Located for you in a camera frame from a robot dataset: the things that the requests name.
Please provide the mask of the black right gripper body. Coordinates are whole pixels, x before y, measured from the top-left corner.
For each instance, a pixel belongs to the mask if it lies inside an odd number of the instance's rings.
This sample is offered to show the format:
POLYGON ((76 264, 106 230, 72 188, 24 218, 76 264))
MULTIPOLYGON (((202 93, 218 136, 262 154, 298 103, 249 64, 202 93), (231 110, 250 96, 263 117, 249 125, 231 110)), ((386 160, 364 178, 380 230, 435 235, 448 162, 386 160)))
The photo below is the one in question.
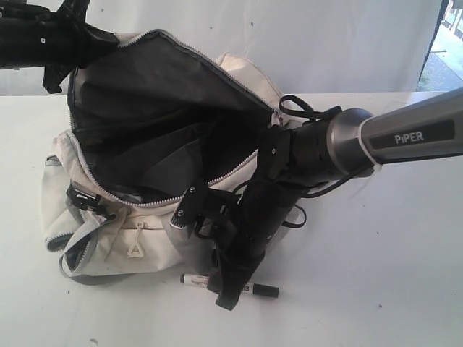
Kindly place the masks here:
POLYGON ((252 179, 216 233, 218 269, 213 286, 243 286, 263 261, 269 244, 300 199, 294 184, 252 179))

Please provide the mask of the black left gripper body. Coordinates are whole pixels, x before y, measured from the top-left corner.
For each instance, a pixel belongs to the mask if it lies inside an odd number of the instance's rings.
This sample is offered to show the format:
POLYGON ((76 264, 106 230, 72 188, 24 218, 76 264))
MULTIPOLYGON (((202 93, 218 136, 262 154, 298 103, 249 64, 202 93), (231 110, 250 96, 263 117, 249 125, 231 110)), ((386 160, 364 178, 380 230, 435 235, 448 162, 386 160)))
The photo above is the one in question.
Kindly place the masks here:
POLYGON ((62 91, 85 45, 89 1, 63 1, 56 11, 26 1, 1 2, 1 68, 43 67, 43 88, 62 91))

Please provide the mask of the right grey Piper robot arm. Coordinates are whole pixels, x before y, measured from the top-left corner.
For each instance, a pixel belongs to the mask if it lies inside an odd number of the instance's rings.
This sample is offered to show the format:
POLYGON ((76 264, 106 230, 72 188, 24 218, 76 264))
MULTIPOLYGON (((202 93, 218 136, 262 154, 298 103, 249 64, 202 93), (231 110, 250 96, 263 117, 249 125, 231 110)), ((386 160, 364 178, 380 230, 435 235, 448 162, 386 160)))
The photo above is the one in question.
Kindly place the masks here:
POLYGON ((380 116, 338 106, 316 111, 296 95, 283 96, 279 110, 302 124, 274 125, 263 135, 256 169, 216 229, 218 269, 208 288, 223 309, 235 308, 299 200, 323 196, 386 164, 462 154, 459 89, 380 116))

